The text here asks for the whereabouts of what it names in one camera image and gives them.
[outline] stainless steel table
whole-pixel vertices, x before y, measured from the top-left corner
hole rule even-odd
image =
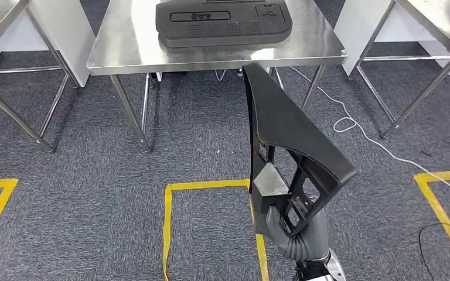
[[[433,35],[450,53],[450,0],[392,0],[386,10],[386,13],[376,30],[373,32],[372,37],[366,46],[363,54],[357,63],[356,70],[364,79],[367,86],[370,88],[372,94],[379,102],[380,106],[386,113],[388,119],[392,122],[392,125],[383,134],[386,137],[392,130],[395,130],[401,126],[403,120],[409,116],[420,104],[420,102],[426,98],[435,87],[448,75],[450,72],[450,61],[442,69],[442,71],[426,86],[423,92],[404,110],[404,112],[397,119],[392,115],[389,108],[382,100],[378,92],[371,84],[368,77],[365,75],[360,64],[362,61],[396,61],[396,60],[435,60],[435,59],[450,59],[450,56],[394,56],[394,57],[367,57],[369,50],[373,42],[375,41],[380,30],[384,26],[389,14],[396,4],[401,5],[414,19],[416,19],[430,34]]]
[[[168,0],[111,1],[94,43],[87,67],[92,75],[109,75],[144,149],[145,113],[150,73],[241,68],[257,62],[263,67],[319,66],[303,107],[316,89],[327,65],[342,64],[344,47],[313,0],[285,0],[294,23],[281,43],[169,49],[158,39],[155,7]],[[146,73],[142,127],[123,89],[119,74]]]
[[[0,0],[0,37],[8,29],[8,27],[15,21],[15,19],[23,12],[27,11],[30,16],[34,27],[37,29],[42,39],[46,43],[47,47],[51,53],[56,58],[59,66],[48,66],[48,67],[28,67],[28,68],[12,68],[12,69],[0,69],[0,73],[24,73],[24,72],[35,72],[35,71],[50,71],[50,70],[63,70],[65,77],[61,86],[54,98],[53,104],[47,112],[46,118],[42,123],[39,133],[36,133],[9,105],[7,105],[0,98],[0,108],[3,109],[11,118],[13,118],[31,137],[33,137],[37,143],[39,143],[47,152],[53,152],[54,149],[42,138],[46,132],[47,127],[51,121],[51,118],[56,109],[57,103],[63,94],[65,85],[70,77],[70,70],[66,66],[64,60],[59,56],[59,54],[54,49],[53,45],[45,35],[43,29],[40,27],[39,22],[34,16],[33,12],[28,8],[30,0]]]

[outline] gray carpet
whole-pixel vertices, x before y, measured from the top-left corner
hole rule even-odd
[[[333,25],[343,0],[317,1]],[[94,30],[108,1],[82,0]],[[416,44],[378,45],[377,54],[421,53]],[[47,65],[47,53],[12,53],[0,67]],[[314,67],[299,68],[312,76]],[[433,62],[365,64],[396,114],[439,71]],[[279,70],[288,95],[301,103],[308,83]],[[0,94],[38,128],[62,79],[60,72],[0,75]],[[122,76],[140,114],[142,75]],[[329,67],[321,86],[342,100],[372,138],[388,125],[361,79]],[[228,71],[166,74],[150,94],[145,153],[109,79],[64,93],[44,153],[0,111],[0,177],[17,177],[0,217],[0,280],[163,280],[164,188],[168,183],[243,179],[249,173],[248,118],[242,78]],[[330,245],[348,280],[430,280],[418,231],[437,218],[413,180],[418,169],[387,156],[355,129],[332,125],[342,108],[317,92],[306,114],[354,163],[359,174],[329,203]],[[383,143],[431,170],[450,170],[450,78]],[[281,171],[292,170],[278,154]],[[450,190],[430,184],[450,217]],[[170,280],[259,280],[247,193],[237,187],[176,191]],[[265,240],[270,280],[291,280],[292,262]],[[435,280],[450,280],[450,240],[442,227],[422,235]]]

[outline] speaker grille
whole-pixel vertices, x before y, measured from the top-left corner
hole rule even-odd
[[[201,28],[199,25],[187,25],[187,38],[200,38]]]
[[[229,34],[230,36],[243,36],[242,27],[238,22],[229,23]]]
[[[258,21],[249,22],[249,33],[251,35],[263,35],[263,30],[261,29],[261,23]]]

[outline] robotic arm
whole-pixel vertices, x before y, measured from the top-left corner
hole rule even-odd
[[[296,262],[294,280],[344,281],[328,246],[323,208],[356,174],[353,165],[259,64],[244,67],[244,82],[256,232],[270,237],[282,255]],[[276,148],[285,148],[297,163],[290,183],[275,168]],[[306,179],[318,190],[318,198],[305,194]],[[289,218],[291,211],[298,220]]]

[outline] rectangular slot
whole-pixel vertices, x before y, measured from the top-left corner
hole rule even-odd
[[[222,12],[194,12],[194,13],[172,13],[171,22],[201,22],[208,20],[229,20],[230,13]]]

